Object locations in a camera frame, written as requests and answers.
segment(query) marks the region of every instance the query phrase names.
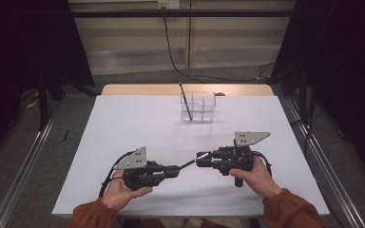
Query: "orange sleeve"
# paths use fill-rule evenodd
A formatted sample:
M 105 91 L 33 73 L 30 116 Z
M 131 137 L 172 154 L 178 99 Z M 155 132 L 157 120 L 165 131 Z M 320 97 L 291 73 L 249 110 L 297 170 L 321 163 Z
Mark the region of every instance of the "orange sleeve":
M 79 205 L 73 209 L 73 218 L 67 228 L 113 228 L 117 211 L 107 208 L 102 199 Z
M 263 205 L 263 218 L 271 228 L 323 227 L 316 207 L 287 189 L 273 198 L 264 199 Z

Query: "clear plastic container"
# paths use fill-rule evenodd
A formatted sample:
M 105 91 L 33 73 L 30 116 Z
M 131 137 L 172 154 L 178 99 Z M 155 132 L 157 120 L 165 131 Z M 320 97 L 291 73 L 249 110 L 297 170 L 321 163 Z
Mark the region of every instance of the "clear plastic container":
M 182 121 L 212 122 L 216 108 L 214 92 L 185 92 L 181 94 Z

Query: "white table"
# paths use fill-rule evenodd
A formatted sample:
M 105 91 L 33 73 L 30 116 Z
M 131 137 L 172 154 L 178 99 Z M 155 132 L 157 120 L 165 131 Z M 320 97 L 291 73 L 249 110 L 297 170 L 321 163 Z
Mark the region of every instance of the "white table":
M 182 122 L 180 96 L 100 96 L 52 214 L 69 218 L 75 206 L 96 200 L 109 168 L 124 153 L 146 146 L 147 158 L 182 165 L 200 151 L 233 145 L 235 131 L 270 132 L 251 146 L 272 163 L 274 180 L 329 211 L 281 108 L 278 97 L 218 97 L 213 123 Z M 119 215 L 125 218 L 225 218 L 262 215 L 261 199 L 244 184 L 218 170 L 195 164 L 176 179 L 134 199 Z

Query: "human hand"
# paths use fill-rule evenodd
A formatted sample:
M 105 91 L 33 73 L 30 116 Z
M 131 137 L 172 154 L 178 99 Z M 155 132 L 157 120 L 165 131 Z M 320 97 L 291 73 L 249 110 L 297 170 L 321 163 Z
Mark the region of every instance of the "human hand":
M 111 209 L 120 211 L 132 200 L 152 192 L 151 187 L 143 187 L 136 191 L 130 190 L 123 181 L 124 170 L 118 170 L 113 175 L 111 182 L 102 198 L 103 204 Z
M 229 174 L 243 179 L 253 191 L 263 199 L 270 199 L 282 192 L 282 189 L 272 180 L 262 159 L 254 156 L 254 168 L 251 172 L 241 169 L 231 169 Z

